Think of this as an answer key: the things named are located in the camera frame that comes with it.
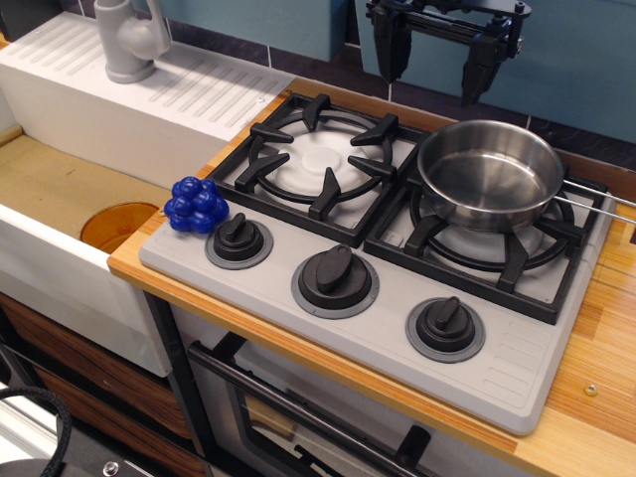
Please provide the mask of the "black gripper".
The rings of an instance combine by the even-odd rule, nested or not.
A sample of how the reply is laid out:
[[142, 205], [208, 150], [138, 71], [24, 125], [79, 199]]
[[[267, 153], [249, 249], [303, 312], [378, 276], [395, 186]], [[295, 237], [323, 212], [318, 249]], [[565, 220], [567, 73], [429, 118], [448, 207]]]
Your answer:
[[487, 92], [509, 44], [521, 37], [530, 5], [524, 1], [369, 1], [381, 77], [396, 81], [407, 68], [411, 35], [469, 44], [463, 67], [461, 105], [476, 104]]

